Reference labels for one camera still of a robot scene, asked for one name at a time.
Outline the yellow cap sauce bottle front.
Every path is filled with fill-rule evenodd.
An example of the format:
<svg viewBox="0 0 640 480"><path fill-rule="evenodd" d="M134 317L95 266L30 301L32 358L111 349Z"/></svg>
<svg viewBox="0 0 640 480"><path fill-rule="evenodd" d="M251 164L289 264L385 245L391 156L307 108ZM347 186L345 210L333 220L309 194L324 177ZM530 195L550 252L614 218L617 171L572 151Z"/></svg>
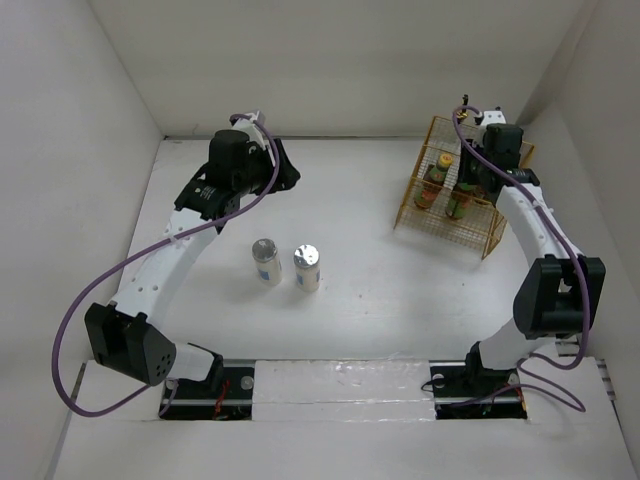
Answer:
<svg viewBox="0 0 640 480"><path fill-rule="evenodd" d="M466 216L474 190L475 186L467 183L459 182L455 185L445 208L445 214L448 218L460 220Z"/></svg>

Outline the yellow cap sauce bottle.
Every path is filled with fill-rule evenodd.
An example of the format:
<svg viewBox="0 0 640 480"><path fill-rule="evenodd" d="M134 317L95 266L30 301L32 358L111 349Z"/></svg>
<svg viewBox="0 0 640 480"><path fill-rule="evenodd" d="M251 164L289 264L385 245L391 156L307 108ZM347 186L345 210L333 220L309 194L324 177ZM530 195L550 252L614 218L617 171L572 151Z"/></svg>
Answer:
<svg viewBox="0 0 640 480"><path fill-rule="evenodd" d="M423 176L421 189L414 195L414 204L419 209L429 209L444 186L448 171L454 162L449 153L442 153L434 164L430 164Z"/></svg>
<svg viewBox="0 0 640 480"><path fill-rule="evenodd" d="M466 216L474 190L475 186L467 183L459 182L455 185L445 208L445 214L448 218L460 220Z"/></svg>

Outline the dark sauce glass bottle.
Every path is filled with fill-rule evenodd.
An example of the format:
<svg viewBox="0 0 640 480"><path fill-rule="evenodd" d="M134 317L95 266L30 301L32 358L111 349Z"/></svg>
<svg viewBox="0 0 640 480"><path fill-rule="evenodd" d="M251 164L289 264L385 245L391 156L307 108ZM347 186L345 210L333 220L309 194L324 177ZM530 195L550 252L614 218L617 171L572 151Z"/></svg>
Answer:
<svg viewBox="0 0 640 480"><path fill-rule="evenodd" d="M456 122L458 124L463 123L468 118L468 105L469 105L469 95L464 94L462 96L462 106L456 113Z"/></svg>

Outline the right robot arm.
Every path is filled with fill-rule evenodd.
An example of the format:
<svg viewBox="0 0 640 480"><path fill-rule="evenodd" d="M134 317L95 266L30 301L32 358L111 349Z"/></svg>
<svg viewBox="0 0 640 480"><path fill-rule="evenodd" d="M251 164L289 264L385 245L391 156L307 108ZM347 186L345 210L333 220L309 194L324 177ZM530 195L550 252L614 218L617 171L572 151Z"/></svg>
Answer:
<svg viewBox="0 0 640 480"><path fill-rule="evenodd" d="M508 377L556 338L580 336L578 353L569 364L551 358L546 363L564 371L576 368L586 353L606 275L603 261L584 255L562 231L537 175L520 168L522 137L516 125L491 123L483 126L480 142L460 140L460 180L482 188L511 225L529 265L511 319L475 343L465 358L458 381L473 402L507 391Z"/></svg>

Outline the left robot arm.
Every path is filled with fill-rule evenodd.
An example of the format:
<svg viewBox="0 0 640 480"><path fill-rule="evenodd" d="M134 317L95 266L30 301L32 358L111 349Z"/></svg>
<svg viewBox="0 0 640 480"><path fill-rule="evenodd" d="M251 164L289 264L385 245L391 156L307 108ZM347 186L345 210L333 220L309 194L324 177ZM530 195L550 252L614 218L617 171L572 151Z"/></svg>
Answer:
<svg viewBox="0 0 640 480"><path fill-rule="evenodd" d="M223 358L193 343L178 344L163 333L169 305L198 256L222 232L246 195L292 189L300 178L280 139L279 162L257 137L237 128L220 130L209 143L208 160L174 202L165 245L145 256L131 281L106 305L92 304L85 325L95 361L156 386L186 380L201 396L222 387Z"/></svg>

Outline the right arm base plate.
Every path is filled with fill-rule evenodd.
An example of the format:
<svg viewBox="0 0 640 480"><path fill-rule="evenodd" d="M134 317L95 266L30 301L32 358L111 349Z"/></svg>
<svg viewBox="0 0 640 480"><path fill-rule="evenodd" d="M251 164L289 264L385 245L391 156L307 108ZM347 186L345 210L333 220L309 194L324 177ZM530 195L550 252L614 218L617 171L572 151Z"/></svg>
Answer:
<svg viewBox="0 0 640 480"><path fill-rule="evenodd" d="M430 361L430 379L421 387L430 393L437 420L526 420L520 389L496 391L519 383L515 369L471 379L464 361Z"/></svg>

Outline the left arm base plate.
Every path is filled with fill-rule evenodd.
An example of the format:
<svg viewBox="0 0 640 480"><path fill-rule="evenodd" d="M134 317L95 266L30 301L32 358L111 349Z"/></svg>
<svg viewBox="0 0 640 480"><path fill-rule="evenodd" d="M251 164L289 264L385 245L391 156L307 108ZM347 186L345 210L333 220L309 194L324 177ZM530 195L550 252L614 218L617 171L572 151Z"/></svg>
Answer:
<svg viewBox="0 0 640 480"><path fill-rule="evenodd" d="M159 406L163 420L245 421L252 418L255 364L231 363L224 367L213 392L205 385L180 380L164 387Z"/></svg>

